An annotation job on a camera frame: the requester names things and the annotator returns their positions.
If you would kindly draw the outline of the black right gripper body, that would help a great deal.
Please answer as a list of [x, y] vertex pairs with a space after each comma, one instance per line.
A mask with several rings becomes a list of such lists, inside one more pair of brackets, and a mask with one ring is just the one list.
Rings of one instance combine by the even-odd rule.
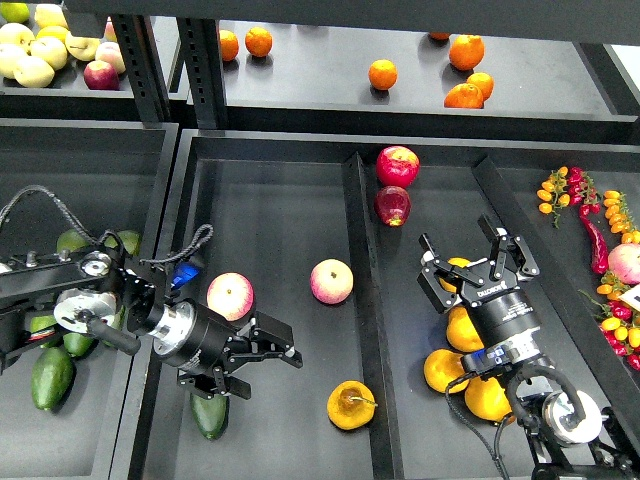
[[519, 274], [482, 259], [462, 268], [457, 293], [482, 347], [462, 358], [465, 371], [506, 373], [520, 365], [540, 362], [534, 334], [541, 323], [519, 286]]

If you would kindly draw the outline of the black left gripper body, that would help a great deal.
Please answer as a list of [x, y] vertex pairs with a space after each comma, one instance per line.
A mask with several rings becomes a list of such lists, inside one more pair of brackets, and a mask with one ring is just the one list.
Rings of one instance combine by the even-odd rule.
[[162, 362], [185, 372], [204, 372], [219, 359], [235, 329], [222, 315], [187, 299], [165, 306], [149, 335]]

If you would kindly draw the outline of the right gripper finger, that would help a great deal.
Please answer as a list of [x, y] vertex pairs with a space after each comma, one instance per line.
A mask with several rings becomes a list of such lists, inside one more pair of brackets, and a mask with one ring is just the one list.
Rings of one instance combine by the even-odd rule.
[[475, 275], [466, 267], [443, 261], [426, 233], [419, 237], [419, 244], [423, 254], [417, 281], [436, 311], [446, 313], [459, 302], [461, 286], [465, 282], [475, 284]]
[[491, 243], [491, 280], [503, 280], [507, 275], [513, 275], [517, 281], [529, 281], [540, 274], [540, 268], [521, 235], [510, 234], [485, 214], [478, 219], [478, 225]]

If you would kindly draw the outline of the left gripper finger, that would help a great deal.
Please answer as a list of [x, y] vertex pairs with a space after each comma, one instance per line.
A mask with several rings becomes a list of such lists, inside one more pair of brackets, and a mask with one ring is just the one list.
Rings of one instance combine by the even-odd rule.
[[177, 384], [191, 394], [206, 400], [211, 400], [216, 395], [236, 396], [244, 400], [251, 398], [250, 384], [225, 375], [220, 367], [215, 367], [210, 373], [203, 374], [179, 372]]
[[239, 369], [249, 363], [281, 360], [301, 368], [301, 353], [294, 345], [292, 328], [280, 320], [256, 311], [227, 341], [227, 366]]

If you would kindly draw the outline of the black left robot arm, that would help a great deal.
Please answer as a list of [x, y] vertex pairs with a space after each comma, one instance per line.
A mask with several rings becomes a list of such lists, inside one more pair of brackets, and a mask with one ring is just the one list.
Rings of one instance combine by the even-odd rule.
[[130, 255], [119, 235], [107, 230], [93, 237], [51, 190], [42, 185], [20, 189], [1, 209], [8, 219], [25, 196], [42, 193], [69, 225], [88, 241], [75, 252], [39, 255], [30, 251], [1, 265], [1, 365], [66, 333], [106, 341], [135, 355], [141, 337], [153, 339], [159, 360], [178, 371], [191, 393], [251, 396], [248, 383], [234, 377], [246, 364], [280, 359], [299, 368], [289, 325], [251, 310], [245, 324], [234, 324], [197, 301], [179, 296], [173, 270], [190, 258], [212, 234], [201, 225], [187, 247], [164, 259]]

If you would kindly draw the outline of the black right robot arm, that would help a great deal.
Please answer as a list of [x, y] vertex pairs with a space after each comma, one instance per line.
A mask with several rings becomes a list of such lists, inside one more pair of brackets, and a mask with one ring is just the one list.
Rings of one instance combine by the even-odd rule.
[[526, 241], [487, 216], [478, 223], [491, 252], [465, 266], [439, 256], [428, 235], [419, 239], [425, 295], [440, 313], [465, 308], [482, 342], [461, 356], [444, 393], [495, 380], [509, 403], [497, 424], [514, 420], [524, 430], [534, 479], [638, 478], [639, 458], [614, 413], [577, 389], [536, 343], [541, 322], [521, 285], [540, 270]]

